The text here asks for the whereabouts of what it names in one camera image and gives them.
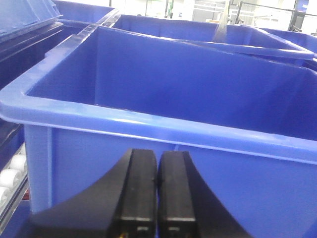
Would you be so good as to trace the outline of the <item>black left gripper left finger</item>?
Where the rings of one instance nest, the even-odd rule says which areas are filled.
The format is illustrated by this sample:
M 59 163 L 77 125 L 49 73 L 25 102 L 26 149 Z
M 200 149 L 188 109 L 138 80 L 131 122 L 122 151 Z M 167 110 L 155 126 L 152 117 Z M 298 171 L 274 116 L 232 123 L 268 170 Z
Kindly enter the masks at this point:
M 157 160 L 129 149 L 104 176 L 72 198 L 31 217 L 32 238 L 153 238 Z

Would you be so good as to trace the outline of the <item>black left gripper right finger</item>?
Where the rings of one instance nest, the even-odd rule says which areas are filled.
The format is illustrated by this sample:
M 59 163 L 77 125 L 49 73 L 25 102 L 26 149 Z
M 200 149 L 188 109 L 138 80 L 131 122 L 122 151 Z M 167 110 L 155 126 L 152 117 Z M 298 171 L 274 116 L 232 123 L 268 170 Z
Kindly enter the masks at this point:
M 188 151 L 163 152 L 158 180 L 159 237 L 250 237 L 205 183 Z

